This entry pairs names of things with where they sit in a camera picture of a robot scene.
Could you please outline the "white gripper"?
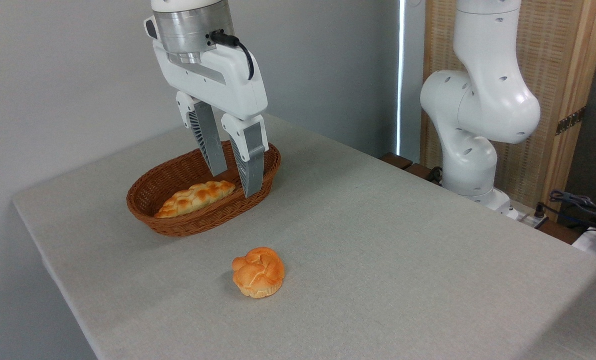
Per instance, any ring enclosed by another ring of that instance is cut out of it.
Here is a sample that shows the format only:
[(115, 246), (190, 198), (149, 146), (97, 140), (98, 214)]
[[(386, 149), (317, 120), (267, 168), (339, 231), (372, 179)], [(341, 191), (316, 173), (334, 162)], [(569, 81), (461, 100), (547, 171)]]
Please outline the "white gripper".
[(259, 114), (266, 111), (268, 100), (256, 59), (251, 57), (255, 71), (248, 79), (248, 61), (239, 48), (217, 45), (200, 55), (200, 64), (184, 64), (170, 61), (162, 43), (152, 45), (165, 79), (179, 90), (176, 101), (183, 124), (192, 130), (213, 176), (228, 167), (211, 106), (228, 113), (221, 123), (230, 136), (245, 197), (259, 192), (264, 153), (269, 150), (264, 119)]

